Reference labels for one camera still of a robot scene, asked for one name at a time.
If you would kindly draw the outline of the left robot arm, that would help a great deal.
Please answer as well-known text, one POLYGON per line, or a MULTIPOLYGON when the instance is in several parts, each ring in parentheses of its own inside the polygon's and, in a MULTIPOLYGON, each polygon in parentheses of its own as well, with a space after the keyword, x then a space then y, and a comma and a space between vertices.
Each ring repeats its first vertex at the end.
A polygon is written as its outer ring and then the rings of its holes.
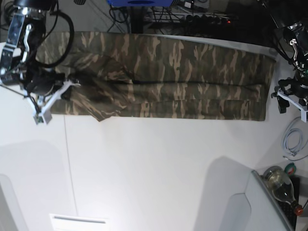
POLYGON ((286 54, 280 40, 273 34, 274 49, 289 65, 293 66, 293 78, 281 79, 271 94, 277 98, 279 112, 286 113, 290 104, 301 112, 300 119, 308 121, 308 19, 304 6, 298 0, 259 0, 276 28, 282 31, 286 44, 293 49, 293 56, 286 54))

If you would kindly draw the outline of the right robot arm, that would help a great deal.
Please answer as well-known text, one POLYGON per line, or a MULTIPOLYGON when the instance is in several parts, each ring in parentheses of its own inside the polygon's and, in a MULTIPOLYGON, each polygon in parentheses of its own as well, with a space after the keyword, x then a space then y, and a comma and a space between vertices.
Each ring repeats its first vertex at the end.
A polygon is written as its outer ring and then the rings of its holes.
POLYGON ((75 30, 71 18, 60 11, 57 0, 15 0, 14 13, 8 29, 7 40, 0 56, 0 85, 11 90, 19 86, 27 99, 36 124, 49 124, 51 108, 72 86, 79 86, 76 78, 55 72, 54 68, 68 56, 75 30), (63 18, 69 25, 69 38, 62 56, 54 63, 36 60, 39 47, 51 34, 46 30, 46 15, 63 18))

